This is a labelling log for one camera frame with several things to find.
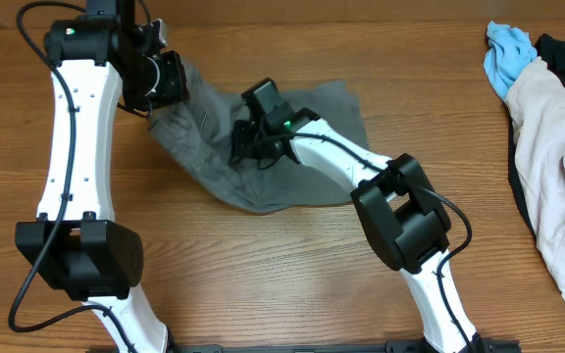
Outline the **grey shorts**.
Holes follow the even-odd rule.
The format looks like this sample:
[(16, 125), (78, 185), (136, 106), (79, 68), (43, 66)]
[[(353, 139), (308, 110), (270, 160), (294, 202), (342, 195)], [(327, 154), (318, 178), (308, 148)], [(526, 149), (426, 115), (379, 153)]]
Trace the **grey shorts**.
[(154, 115), (154, 138), (205, 189), (220, 200), (254, 213), (294, 206), (323, 206), (350, 201), (349, 192), (315, 169), (284, 157), (269, 169), (254, 160), (232, 166), (231, 130), (249, 118), (237, 93), (220, 93), (196, 67), (184, 60), (189, 99)]

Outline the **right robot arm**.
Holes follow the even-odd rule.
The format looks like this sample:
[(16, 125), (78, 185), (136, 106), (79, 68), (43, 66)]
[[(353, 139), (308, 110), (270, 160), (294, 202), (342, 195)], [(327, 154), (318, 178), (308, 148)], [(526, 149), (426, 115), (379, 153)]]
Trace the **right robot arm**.
[(468, 319), (449, 262), (454, 212), (463, 212), (432, 187), (408, 154), (392, 159), (338, 133), (318, 113), (294, 110), (265, 78), (241, 95), (248, 120), (235, 122), (231, 161), (276, 162), (286, 157), (312, 168), (349, 192), (371, 248), (405, 279), (423, 321), (423, 352), (481, 352), (482, 339)]

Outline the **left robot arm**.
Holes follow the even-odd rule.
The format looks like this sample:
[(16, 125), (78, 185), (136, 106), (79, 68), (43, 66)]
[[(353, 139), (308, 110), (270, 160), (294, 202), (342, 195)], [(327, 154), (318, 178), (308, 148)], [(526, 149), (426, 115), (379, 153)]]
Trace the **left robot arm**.
[(37, 48), (53, 82), (50, 163), (36, 218), (17, 224), (15, 243), (30, 275), (94, 313), (118, 351), (173, 352), (141, 286), (141, 239), (117, 224), (110, 187), (117, 112), (150, 119), (188, 95), (165, 25), (138, 22), (136, 9), (134, 1), (89, 1), (74, 19), (53, 23)]

